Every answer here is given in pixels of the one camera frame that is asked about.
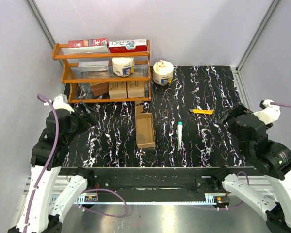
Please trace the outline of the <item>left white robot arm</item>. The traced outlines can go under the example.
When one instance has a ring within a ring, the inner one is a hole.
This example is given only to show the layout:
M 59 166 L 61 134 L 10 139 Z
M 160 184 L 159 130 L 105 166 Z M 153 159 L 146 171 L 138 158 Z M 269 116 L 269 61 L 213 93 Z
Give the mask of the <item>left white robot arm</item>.
M 32 149 L 31 181 L 24 209 L 10 233 L 59 233 L 63 221 L 82 191 L 95 188 L 92 170 L 78 167 L 68 185 L 56 200 L 52 200 L 55 181 L 60 173 L 72 140 L 98 121 L 92 109 L 79 103 L 79 113 L 66 103 L 54 101 L 46 119 L 46 127 Z

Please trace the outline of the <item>white toothpaste tube green cap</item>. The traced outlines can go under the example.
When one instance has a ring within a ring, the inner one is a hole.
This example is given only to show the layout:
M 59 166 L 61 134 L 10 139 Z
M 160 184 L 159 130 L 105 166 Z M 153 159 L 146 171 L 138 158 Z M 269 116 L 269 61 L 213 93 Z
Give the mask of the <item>white toothpaste tube green cap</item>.
M 178 142 L 178 151 L 181 150 L 181 144 L 182 144 L 182 129 L 183 129 L 183 123 L 181 121 L 178 122 L 177 124 L 177 142 Z

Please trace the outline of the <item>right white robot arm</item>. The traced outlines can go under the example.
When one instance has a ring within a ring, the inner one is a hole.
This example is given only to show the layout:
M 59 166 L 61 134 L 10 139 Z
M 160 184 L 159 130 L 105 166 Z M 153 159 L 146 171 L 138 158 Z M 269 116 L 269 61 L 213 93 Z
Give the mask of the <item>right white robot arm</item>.
M 280 116 L 280 107 L 263 100 L 261 110 L 252 112 L 238 103 L 219 120 L 237 138 L 241 156 L 249 161 L 273 188 L 277 199 L 261 194 L 227 168 L 220 168 L 211 180 L 216 192 L 234 194 L 266 222 L 272 233 L 291 233 L 291 150 L 269 139 L 267 130 Z

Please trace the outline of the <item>yellow utility knife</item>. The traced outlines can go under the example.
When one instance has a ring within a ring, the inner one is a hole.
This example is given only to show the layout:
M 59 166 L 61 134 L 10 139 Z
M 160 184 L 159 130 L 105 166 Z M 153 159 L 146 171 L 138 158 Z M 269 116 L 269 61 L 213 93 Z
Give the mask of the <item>yellow utility knife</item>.
M 214 110 L 190 109 L 190 113 L 212 115 Z

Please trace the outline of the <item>brown cardboard express box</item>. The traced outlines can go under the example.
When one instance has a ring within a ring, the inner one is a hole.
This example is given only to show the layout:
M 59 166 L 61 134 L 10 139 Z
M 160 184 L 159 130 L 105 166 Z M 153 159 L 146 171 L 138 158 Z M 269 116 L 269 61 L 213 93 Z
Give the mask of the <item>brown cardboard express box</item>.
M 145 113 L 140 100 L 135 101 L 136 144 L 139 149 L 153 148 L 155 135 L 152 113 Z

